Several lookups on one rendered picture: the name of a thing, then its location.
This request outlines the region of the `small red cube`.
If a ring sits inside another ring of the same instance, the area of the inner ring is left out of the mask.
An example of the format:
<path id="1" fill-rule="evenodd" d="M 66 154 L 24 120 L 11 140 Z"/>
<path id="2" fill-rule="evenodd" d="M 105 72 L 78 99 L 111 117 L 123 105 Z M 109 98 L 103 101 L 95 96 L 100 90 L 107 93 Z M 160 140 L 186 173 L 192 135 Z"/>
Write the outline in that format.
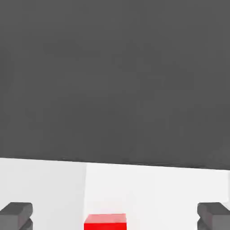
<path id="1" fill-rule="evenodd" d="M 84 230 L 127 230 L 126 214 L 90 214 Z"/>

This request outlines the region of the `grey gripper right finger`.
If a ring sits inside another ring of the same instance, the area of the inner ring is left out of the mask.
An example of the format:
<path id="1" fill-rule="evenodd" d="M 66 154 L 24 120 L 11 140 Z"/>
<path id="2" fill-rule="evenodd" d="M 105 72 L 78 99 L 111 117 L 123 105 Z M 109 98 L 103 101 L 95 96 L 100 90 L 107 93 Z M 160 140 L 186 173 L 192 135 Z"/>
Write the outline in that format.
<path id="1" fill-rule="evenodd" d="M 197 230 L 230 230 L 230 210 L 220 202 L 198 203 Z"/>

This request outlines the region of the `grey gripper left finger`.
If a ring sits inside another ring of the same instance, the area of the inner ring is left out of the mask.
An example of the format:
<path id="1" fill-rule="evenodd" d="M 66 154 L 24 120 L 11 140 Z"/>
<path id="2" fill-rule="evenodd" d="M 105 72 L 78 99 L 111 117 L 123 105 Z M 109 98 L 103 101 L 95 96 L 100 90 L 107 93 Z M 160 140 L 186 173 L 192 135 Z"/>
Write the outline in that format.
<path id="1" fill-rule="evenodd" d="M 33 230 L 32 203 L 10 202 L 0 210 L 0 230 Z"/>

